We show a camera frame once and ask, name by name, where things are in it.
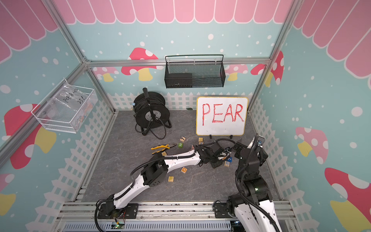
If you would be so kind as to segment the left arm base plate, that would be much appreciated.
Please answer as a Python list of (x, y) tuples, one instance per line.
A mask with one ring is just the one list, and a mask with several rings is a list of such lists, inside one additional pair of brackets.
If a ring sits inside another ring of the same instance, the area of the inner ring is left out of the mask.
[(136, 219), (139, 204), (128, 204), (125, 208), (116, 209), (113, 202), (103, 203), (98, 209), (97, 219)]

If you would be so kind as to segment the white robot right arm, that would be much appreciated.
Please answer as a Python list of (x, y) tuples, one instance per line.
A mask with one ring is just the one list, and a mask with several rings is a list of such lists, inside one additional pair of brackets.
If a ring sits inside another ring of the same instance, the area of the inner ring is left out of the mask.
[(232, 151), (239, 160), (235, 173), (238, 193), (228, 197), (229, 214), (236, 217), (246, 232), (281, 232), (272, 193), (260, 175), (268, 158), (263, 149), (265, 139), (256, 134), (247, 146), (236, 142)]

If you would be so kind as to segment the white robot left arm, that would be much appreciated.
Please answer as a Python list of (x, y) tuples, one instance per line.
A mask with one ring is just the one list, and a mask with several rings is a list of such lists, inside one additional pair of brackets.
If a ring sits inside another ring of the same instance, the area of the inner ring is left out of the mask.
[(122, 191), (110, 195), (107, 199), (98, 200), (94, 219), (120, 217), (120, 210), (126, 208), (136, 196), (144, 190), (161, 184), (169, 172), (187, 166), (203, 166), (204, 164), (220, 165), (231, 156), (231, 148), (222, 147), (217, 141), (206, 145), (194, 145), (190, 151), (153, 157), (136, 167), (130, 173), (131, 183)]

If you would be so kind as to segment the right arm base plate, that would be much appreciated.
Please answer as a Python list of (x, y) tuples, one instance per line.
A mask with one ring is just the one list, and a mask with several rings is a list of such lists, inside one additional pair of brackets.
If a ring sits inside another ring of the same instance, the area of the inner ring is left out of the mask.
[(234, 218), (227, 202), (215, 201), (212, 205), (215, 218)]

